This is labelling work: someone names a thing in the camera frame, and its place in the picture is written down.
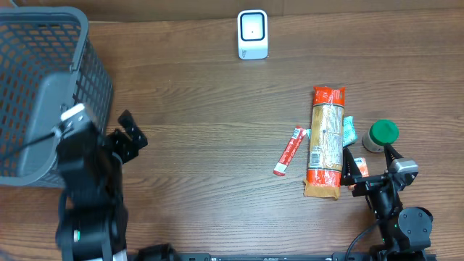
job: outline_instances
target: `wall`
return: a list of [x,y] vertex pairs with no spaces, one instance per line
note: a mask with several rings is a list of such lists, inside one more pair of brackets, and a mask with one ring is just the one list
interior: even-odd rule
[[[17,0],[20,5],[72,6],[90,20],[138,22],[236,17],[244,9],[269,15],[464,7],[463,0]],[[0,0],[0,6],[9,5]]]

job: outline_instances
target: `green-lidded container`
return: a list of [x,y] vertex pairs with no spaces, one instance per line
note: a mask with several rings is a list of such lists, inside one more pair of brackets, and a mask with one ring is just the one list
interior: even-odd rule
[[384,145],[393,144],[399,136],[399,129],[391,120],[379,120],[362,136],[362,145],[369,152],[383,152]]

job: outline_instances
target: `green lid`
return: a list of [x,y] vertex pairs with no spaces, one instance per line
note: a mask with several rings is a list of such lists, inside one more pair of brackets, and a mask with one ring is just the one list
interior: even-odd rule
[[370,127],[369,136],[377,145],[392,144],[399,136],[399,129],[391,120],[379,120]]

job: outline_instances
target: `wooden tabletop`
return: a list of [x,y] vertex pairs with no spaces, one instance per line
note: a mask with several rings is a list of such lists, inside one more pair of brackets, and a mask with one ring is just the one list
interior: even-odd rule
[[[285,177],[272,174],[295,125],[310,127],[313,86],[347,87],[359,137],[378,119],[418,178],[405,207],[434,215],[428,250],[464,255],[464,9],[272,17],[269,57],[241,61],[236,20],[92,25],[112,77],[108,130],[129,109],[149,145],[124,166],[128,248],[179,252],[326,254],[373,223],[363,198],[303,197],[308,141]],[[360,141],[371,175],[382,154]],[[0,188],[0,249],[58,260],[59,189]],[[380,244],[378,231],[355,250]]]

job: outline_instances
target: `gray basket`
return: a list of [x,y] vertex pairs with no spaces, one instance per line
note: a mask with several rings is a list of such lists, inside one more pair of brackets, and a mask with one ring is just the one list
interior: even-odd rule
[[[0,8],[0,155],[50,133],[81,102],[104,133],[113,89],[87,34],[76,8]],[[0,162],[0,185],[63,187],[56,145],[49,139]]]

